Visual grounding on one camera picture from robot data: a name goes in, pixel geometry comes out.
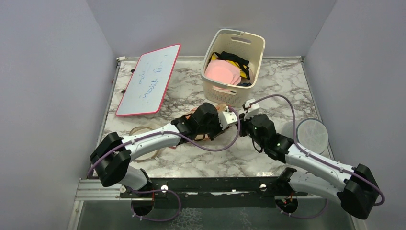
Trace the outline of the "floral mesh laundry bag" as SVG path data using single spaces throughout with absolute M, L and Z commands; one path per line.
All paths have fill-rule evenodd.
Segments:
M 220 103 L 217 104 L 216 106 L 217 111 L 222 112 L 222 111 L 226 111 L 227 105 L 225 103 Z M 197 107 L 191 109 L 188 113 L 186 113 L 184 115 L 184 117 L 186 119 L 189 119 L 190 116 L 197 110 Z M 209 137 L 206 134 L 202 134 L 202 135 L 197 135 L 196 138 L 194 139 L 194 141 L 199 142 L 199 141 L 206 141 L 209 140 Z

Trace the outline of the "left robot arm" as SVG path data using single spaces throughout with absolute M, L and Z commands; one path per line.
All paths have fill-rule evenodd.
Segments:
M 233 108 L 227 106 L 225 110 L 218 111 L 213 104 L 203 103 L 194 112 L 146 133 L 121 137 L 117 132 L 112 132 L 90 155 L 88 176 L 96 173 L 104 187 L 121 184 L 140 197 L 146 196 L 152 182 L 145 170 L 130 167 L 132 161 L 153 151 L 186 142 L 211 152 L 212 149 L 201 146 L 196 137 L 201 135 L 213 140 L 233 125 L 241 128 L 239 115 Z

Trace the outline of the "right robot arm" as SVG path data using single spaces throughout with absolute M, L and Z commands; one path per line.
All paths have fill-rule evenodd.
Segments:
M 249 136 L 257 152 L 306 171 L 286 168 L 276 182 L 280 194 L 304 192 L 320 196 L 339 203 L 344 211 L 358 219 L 367 219 L 372 208 L 379 205 L 376 200 L 382 192 L 369 167 L 363 164 L 353 167 L 331 160 L 277 133 L 267 115 L 259 114 L 259 102 L 254 98 L 242 107 L 240 135 Z

